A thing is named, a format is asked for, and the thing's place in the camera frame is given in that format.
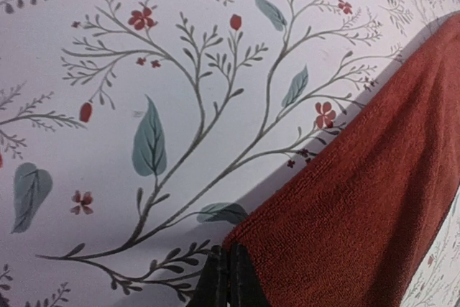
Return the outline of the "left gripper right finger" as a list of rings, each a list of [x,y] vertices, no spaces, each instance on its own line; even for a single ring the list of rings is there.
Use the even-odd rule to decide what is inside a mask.
[[[248,250],[233,244],[230,250],[229,304],[235,307],[270,307]]]

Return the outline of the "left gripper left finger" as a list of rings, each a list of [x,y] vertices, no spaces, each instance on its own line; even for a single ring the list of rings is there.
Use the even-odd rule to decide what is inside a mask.
[[[228,306],[229,276],[228,252],[219,245],[212,246],[188,307]]]

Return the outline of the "dark red towel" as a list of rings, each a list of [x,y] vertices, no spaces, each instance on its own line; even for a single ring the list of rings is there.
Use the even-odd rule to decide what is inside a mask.
[[[459,17],[238,225],[272,306],[398,306],[459,188]]]

